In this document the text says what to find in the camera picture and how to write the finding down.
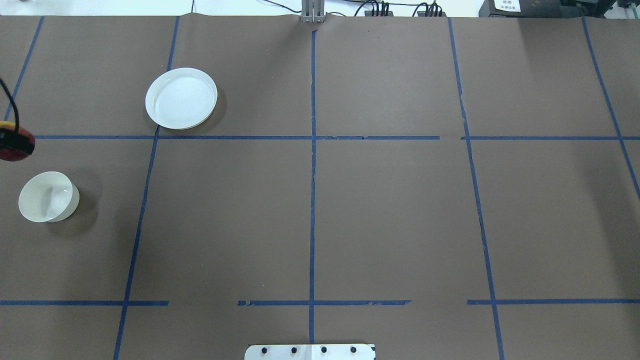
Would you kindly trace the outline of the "red yellow apple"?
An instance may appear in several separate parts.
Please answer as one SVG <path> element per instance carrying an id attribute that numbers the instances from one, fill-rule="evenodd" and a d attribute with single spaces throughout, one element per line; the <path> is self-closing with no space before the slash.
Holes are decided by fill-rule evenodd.
<path id="1" fill-rule="evenodd" d="M 0 159 L 18 162 L 34 153 L 35 137 L 22 126 L 10 121 L 0 122 Z"/>

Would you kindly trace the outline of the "white round plate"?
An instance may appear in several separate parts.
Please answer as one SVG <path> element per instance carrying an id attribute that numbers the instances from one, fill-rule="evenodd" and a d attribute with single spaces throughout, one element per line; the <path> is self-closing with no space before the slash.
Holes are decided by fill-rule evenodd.
<path id="1" fill-rule="evenodd" d="M 218 87 L 205 71 L 181 67 L 158 76 L 148 87 L 144 106 L 156 125 L 187 130 L 201 125 L 214 112 Z"/>

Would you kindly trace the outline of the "small white bowl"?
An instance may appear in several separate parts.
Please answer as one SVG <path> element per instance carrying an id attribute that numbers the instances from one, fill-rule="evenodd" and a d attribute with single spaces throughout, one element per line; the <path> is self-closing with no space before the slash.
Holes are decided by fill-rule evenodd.
<path id="1" fill-rule="evenodd" d="M 75 212 L 80 192 L 64 173 L 46 171 L 31 178 L 18 197 L 18 209 L 32 223 L 57 223 Z"/>

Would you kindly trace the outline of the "black control box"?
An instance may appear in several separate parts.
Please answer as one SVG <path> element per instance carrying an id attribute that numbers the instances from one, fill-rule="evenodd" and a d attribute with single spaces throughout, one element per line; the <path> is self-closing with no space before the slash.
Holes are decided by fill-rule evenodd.
<path id="1" fill-rule="evenodd" d="M 560 0 L 484 0 L 480 18 L 564 18 Z"/>

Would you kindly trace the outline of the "aluminium frame post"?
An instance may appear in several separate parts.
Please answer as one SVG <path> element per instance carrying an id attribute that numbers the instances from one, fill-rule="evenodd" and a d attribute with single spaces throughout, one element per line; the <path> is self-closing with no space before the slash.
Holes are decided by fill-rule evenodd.
<path id="1" fill-rule="evenodd" d="M 302 0 L 300 19 L 302 23 L 324 23 L 325 0 Z"/>

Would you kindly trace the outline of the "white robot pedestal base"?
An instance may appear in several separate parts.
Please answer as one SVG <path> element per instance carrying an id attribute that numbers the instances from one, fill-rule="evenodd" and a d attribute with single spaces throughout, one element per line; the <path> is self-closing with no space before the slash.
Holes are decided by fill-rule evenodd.
<path id="1" fill-rule="evenodd" d="M 374 344 L 256 344 L 247 347 L 245 360 L 375 360 Z"/>

